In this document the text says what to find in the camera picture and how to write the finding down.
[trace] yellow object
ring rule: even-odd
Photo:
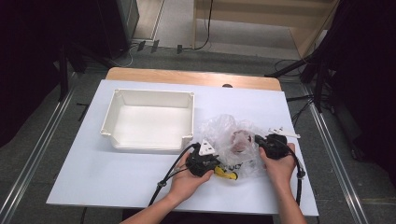
[[[226,170],[224,170],[219,166],[215,167],[215,175],[222,178],[233,179],[233,180],[236,180],[238,178],[236,172],[227,173]]]

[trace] forearm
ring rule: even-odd
[[[279,216],[282,224],[305,224],[306,220],[301,209],[295,201],[289,183],[276,185],[276,196]]]
[[[129,217],[121,222],[121,224],[157,224],[160,223],[163,218],[176,208],[180,202],[174,200],[169,195],[160,199],[153,205],[145,208],[136,215]]]

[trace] plastic packaging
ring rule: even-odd
[[[223,114],[203,122],[199,127],[203,139],[217,151],[225,172],[234,172],[240,177],[263,175],[263,162],[254,135],[268,133],[257,128],[249,120],[237,121]]]

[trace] wooden desk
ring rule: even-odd
[[[159,82],[221,87],[230,84],[234,88],[281,91],[279,81],[272,77],[245,77],[210,72],[184,72],[176,70],[111,68],[106,76],[109,80]]]
[[[300,56],[307,56],[323,30],[330,27],[339,0],[214,0],[211,20],[287,26]],[[208,19],[210,0],[194,0],[192,47],[196,20]]]

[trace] white table top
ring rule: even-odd
[[[280,127],[293,130],[283,91],[102,80],[48,197],[48,204],[146,207],[157,183],[177,158],[177,155],[121,153],[111,146],[108,138],[100,134],[115,89],[194,92],[192,143],[199,139],[196,130],[199,124],[220,114],[230,114],[237,120],[250,120],[263,130]],[[305,167],[297,139],[288,138],[288,141],[296,145],[296,155]],[[318,216],[308,174],[303,180],[301,209],[306,216]],[[170,182],[161,190],[157,200],[169,191]],[[295,174],[290,184],[295,195]],[[212,176],[176,210],[278,213],[274,190],[267,176],[240,178],[236,181]]]

